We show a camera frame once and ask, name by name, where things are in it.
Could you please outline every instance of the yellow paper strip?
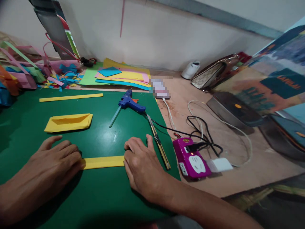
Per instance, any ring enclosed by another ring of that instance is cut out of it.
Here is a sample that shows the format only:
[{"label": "yellow paper strip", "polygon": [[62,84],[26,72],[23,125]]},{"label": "yellow paper strip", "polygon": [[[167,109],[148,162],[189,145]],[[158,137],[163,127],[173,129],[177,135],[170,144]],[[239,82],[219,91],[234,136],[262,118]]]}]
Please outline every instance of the yellow paper strip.
[{"label": "yellow paper strip", "polygon": [[102,97],[102,96],[103,93],[89,94],[89,95],[72,95],[72,96],[62,96],[62,97],[53,97],[53,98],[42,98],[39,99],[39,102],[50,102],[50,101],[69,100],[69,99],[84,99],[84,98],[94,98],[94,97]]},{"label": "yellow paper strip", "polygon": [[82,163],[86,164],[84,170],[124,166],[123,161],[124,156],[93,157],[82,159]]}]

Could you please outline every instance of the white container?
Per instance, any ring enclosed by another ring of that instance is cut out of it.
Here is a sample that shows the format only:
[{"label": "white container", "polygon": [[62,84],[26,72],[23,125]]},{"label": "white container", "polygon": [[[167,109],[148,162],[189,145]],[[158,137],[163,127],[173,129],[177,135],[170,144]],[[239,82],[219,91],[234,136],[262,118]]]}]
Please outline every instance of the white container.
[{"label": "white container", "polygon": [[194,62],[189,63],[187,65],[187,67],[184,69],[184,71],[181,73],[181,76],[187,80],[193,78],[195,73],[200,68],[199,64],[200,64],[199,61],[194,61]]}]

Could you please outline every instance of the white charger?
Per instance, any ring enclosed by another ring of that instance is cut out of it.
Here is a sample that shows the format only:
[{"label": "white charger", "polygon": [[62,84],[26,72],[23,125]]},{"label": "white charger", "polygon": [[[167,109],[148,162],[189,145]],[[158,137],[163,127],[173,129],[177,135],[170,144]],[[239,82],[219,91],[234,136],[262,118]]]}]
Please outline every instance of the white charger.
[{"label": "white charger", "polygon": [[206,163],[209,166],[211,172],[224,172],[233,169],[228,159],[224,157],[217,158],[214,160],[207,160]]}]

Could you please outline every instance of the stack of colored paper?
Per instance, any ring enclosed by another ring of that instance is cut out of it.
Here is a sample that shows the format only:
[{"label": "stack of colored paper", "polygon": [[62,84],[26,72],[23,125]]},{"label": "stack of colored paper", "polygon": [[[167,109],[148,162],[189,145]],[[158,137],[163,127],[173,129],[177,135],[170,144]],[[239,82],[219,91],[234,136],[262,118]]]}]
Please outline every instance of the stack of colored paper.
[{"label": "stack of colored paper", "polygon": [[103,67],[95,75],[97,83],[122,84],[149,90],[150,72],[145,68],[137,68],[120,64],[106,58]]}]

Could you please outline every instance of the yellow paper boat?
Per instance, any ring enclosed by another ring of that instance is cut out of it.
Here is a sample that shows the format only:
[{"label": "yellow paper boat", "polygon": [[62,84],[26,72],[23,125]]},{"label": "yellow paper boat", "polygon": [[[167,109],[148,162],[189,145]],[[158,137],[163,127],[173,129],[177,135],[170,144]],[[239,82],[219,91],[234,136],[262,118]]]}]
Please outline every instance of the yellow paper boat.
[{"label": "yellow paper boat", "polygon": [[86,129],[90,126],[93,114],[72,114],[50,117],[45,132],[54,133],[77,129]]}]

